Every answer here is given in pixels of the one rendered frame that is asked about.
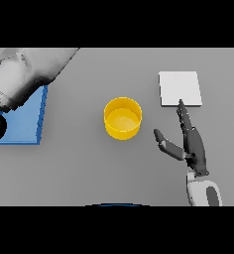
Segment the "blue tray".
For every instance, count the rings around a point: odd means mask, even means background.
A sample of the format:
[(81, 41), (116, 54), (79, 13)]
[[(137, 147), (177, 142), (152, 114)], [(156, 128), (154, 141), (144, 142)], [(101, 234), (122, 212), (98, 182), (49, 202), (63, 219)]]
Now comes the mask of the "blue tray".
[(48, 87), (40, 86), (22, 107), (9, 113), (0, 111), (7, 120), (7, 130), (0, 145), (39, 145), (42, 139)]

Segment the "yellow bowl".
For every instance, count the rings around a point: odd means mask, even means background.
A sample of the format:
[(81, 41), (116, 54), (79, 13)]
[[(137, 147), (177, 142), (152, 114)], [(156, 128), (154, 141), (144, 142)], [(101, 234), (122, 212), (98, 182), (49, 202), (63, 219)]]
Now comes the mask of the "yellow bowl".
[(116, 97), (103, 110), (103, 123), (109, 136), (127, 141), (140, 130), (143, 111), (137, 101), (130, 97)]

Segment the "pale square measuring scale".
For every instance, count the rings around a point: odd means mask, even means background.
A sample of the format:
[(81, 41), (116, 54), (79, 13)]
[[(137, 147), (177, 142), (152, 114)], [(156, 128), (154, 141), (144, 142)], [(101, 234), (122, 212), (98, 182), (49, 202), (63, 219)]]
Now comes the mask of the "pale square measuring scale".
[(180, 100), (185, 106), (202, 105), (196, 71), (160, 71), (159, 85), (162, 106), (177, 106)]

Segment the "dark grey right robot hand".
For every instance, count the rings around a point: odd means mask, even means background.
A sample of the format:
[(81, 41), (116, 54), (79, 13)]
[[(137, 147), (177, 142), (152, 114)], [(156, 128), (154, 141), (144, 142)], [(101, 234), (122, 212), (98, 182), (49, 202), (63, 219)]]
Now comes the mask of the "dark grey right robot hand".
[(183, 136), (183, 147), (174, 144), (159, 129), (155, 129), (154, 135), (159, 149), (178, 161), (186, 161), (197, 177), (208, 176), (203, 141), (198, 130), (191, 125), (189, 114), (182, 100), (178, 102), (176, 114)]

